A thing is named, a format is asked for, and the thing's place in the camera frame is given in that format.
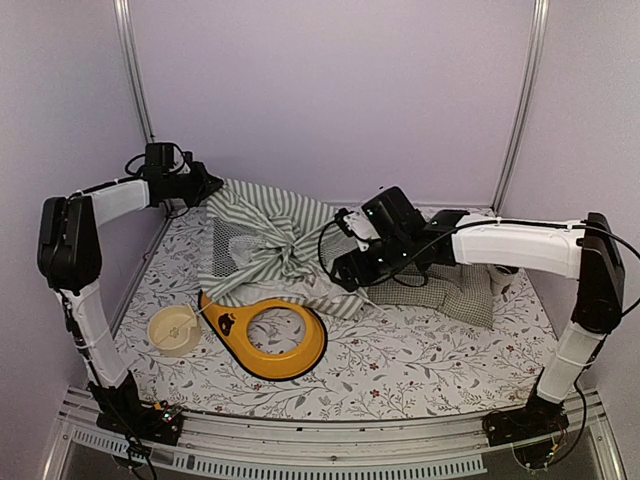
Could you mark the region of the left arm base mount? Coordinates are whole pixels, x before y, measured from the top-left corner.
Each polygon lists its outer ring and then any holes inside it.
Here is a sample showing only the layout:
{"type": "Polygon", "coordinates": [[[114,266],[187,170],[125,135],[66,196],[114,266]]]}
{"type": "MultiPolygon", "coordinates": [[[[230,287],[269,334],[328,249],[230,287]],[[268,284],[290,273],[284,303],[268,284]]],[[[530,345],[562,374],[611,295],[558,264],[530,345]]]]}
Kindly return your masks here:
{"type": "Polygon", "coordinates": [[[182,431],[183,416],[173,406],[162,402],[152,407],[139,398],[137,384],[129,372],[118,387],[89,383],[100,413],[96,425],[133,440],[146,440],[176,446],[182,431]]]}

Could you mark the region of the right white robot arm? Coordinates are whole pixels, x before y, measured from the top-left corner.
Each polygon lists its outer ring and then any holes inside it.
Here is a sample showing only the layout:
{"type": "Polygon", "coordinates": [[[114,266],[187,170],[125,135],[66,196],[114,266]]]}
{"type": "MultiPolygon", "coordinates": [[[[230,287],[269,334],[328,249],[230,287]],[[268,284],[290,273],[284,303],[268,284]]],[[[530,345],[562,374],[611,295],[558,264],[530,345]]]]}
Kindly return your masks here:
{"type": "Polygon", "coordinates": [[[517,427],[527,436],[539,435],[554,422],[554,404],[565,400],[625,315],[625,268],[618,250],[623,241],[599,213],[554,222],[445,209],[425,218],[394,186],[358,212],[339,210],[332,223],[357,246],[321,267],[349,292],[390,280],[409,265],[425,273],[433,265],[483,264],[577,280],[569,323],[537,380],[534,400],[517,415],[517,427]]]}

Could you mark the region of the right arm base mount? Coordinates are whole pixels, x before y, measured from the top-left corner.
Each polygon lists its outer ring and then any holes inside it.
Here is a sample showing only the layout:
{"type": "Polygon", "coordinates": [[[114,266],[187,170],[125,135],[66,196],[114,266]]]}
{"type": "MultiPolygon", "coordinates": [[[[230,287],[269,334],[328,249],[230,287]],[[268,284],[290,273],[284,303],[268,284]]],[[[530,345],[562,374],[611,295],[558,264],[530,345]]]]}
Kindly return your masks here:
{"type": "Polygon", "coordinates": [[[563,403],[550,403],[537,396],[523,407],[494,410],[482,419],[489,445],[510,445],[515,460],[529,470],[551,464],[568,427],[563,403]]]}

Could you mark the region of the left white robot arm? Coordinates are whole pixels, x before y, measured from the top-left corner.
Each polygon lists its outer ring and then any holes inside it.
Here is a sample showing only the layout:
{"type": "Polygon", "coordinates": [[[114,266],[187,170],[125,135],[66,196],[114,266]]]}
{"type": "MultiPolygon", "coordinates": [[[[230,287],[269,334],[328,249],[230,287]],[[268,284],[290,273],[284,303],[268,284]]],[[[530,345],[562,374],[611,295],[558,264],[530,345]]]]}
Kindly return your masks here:
{"type": "Polygon", "coordinates": [[[102,305],[99,229],[171,200],[196,207],[223,186],[192,153],[173,143],[150,143],[134,159],[143,163],[136,171],[127,164],[124,178],[46,199],[40,221],[38,269],[63,308],[90,381],[107,389],[120,388],[129,370],[102,305]]]}

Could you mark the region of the green striped pet tent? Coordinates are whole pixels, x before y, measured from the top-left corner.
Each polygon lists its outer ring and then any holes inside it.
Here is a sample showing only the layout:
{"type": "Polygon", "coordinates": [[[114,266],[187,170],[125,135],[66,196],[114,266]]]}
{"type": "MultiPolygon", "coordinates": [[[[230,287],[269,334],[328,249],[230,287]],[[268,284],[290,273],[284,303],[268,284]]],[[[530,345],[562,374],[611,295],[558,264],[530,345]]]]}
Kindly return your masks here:
{"type": "Polygon", "coordinates": [[[318,240],[336,209],[296,192],[236,179],[205,202],[206,223],[197,279],[224,306],[277,298],[318,313],[351,319],[366,293],[347,292],[324,272],[318,240]]]}

